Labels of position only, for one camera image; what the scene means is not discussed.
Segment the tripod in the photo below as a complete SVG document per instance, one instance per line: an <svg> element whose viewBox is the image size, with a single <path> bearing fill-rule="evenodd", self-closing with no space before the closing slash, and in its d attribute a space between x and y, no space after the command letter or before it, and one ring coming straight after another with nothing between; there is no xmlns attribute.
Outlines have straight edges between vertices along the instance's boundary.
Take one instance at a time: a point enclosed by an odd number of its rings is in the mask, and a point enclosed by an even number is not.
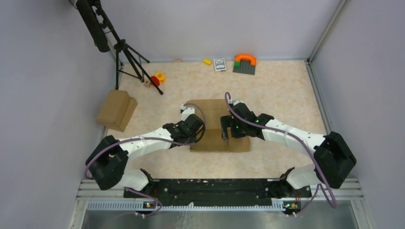
<svg viewBox="0 0 405 229"><path fill-rule="evenodd" d="M111 24L111 21L108 19L108 17L106 15L106 13L104 12L103 8L101 8L101 3L100 3L99 0L95 1L94 6L97 8L96 9L96 14L103 17L103 23L101 23L102 28L103 29L109 28L110 29L109 32L113 34L115 40L117 41L116 45L114 45L114 49L116 51L115 52L115 54L116 54L116 84L115 84L115 89L118 90L118 75L119 75L120 72L122 72L124 74L130 75L130 76L135 77L137 79L140 79L141 82L145 81L145 78L144 78L144 75L145 75L149 79L149 81L152 83L152 85L158 90L158 92L160 94L163 94L163 91L160 88L158 88L158 86L155 84L155 82L153 80L151 80L148 73L142 67L140 59L142 58L143 60L146 61L146 63L150 63L150 61L147 60L144 56L142 56L135 49L133 49L131 46L129 46L124 39L120 39L120 37L118 36L117 32L114 29L114 26ZM136 55L138 55L139 62L134 57L134 55L132 55L130 50L133 51ZM118 56L119 56L120 52L123 52L124 55L127 57L129 63L131 64L132 68L134 69L134 71L135 71L135 73L137 75L132 75L132 74L126 73L123 70L119 69L119 58L118 58ZM137 66L138 66L139 69L141 69L142 75L140 74L139 70L137 69Z"/></svg>

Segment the closed cardboard box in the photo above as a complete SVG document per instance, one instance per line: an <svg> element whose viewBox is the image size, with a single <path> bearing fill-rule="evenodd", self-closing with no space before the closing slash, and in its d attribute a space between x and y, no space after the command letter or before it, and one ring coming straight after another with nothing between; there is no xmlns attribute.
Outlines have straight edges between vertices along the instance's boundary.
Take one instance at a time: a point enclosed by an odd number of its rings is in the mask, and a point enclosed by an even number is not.
<svg viewBox="0 0 405 229"><path fill-rule="evenodd" d="M221 116L229 115L224 99L190 100L188 103L199 105L206 118L205 134L201 141L190 146L192 152L249 152L249 137L222 139ZM195 114L203 119L201 112L195 109Z"/></svg>
<svg viewBox="0 0 405 229"><path fill-rule="evenodd" d="M111 90L97 116L108 129L124 131L138 103L126 91Z"/></svg>

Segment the white wall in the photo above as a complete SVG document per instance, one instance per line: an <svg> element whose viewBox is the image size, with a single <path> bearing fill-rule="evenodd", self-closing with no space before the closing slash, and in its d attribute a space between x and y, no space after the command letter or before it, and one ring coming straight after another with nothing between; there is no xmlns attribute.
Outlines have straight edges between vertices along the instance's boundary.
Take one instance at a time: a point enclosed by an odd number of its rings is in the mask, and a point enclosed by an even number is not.
<svg viewBox="0 0 405 229"><path fill-rule="evenodd" d="M340 0L105 0L122 39L151 61L239 53L261 59L310 55Z"/></svg>
<svg viewBox="0 0 405 229"><path fill-rule="evenodd" d="M0 7L0 228L67 227L114 62L68 0Z"/></svg>
<svg viewBox="0 0 405 229"><path fill-rule="evenodd" d="M378 228L405 225L405 1L355 0L314 67Z"/></svg>

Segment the table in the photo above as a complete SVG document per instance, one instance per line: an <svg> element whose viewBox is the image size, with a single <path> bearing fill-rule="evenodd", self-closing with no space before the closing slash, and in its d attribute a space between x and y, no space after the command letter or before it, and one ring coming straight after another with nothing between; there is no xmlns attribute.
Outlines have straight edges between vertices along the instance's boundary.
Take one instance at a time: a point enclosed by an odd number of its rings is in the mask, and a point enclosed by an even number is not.
<svg viewBox="0 0 405 229"><path fill-rule="evenodd" d="M143 64L151 76L165 74L166 82L160 86L164 95L123 74L119 89L136 98L138 106L125 132L108 130L107 134L124 138L148 133L178 122L180 105L186 101L223 99L226 91L256 115L266 113L297 128L325 134L304 61L258 61L255 75L233 73L233 62L226 64L226 72L215 72L213 65L203 62ZM129 64L124 71L135 74ZM279 177L288 168L309 163L298 151L251 138L251 152L190 152L183 146L144 155L127 166L143 168L153 178L263 178Z"/></svg>

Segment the yellow toy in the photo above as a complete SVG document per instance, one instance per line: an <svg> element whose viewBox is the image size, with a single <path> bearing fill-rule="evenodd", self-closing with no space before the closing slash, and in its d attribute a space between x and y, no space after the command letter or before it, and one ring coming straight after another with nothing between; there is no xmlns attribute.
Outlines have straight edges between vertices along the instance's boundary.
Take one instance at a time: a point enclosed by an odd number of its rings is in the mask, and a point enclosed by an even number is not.
<svg viewBox="0 0 405 229"><path fill-rule="evenodd" d="M166 82L166 78L163 73L156 73L156 78L159 80L159 83Z"/></svg>
<svg viewBox="0 0 405 229"><path fill-rule="evenodd" d="M211 65L212 61L204 59L202 62L206 63L207 65Z"/></svg>

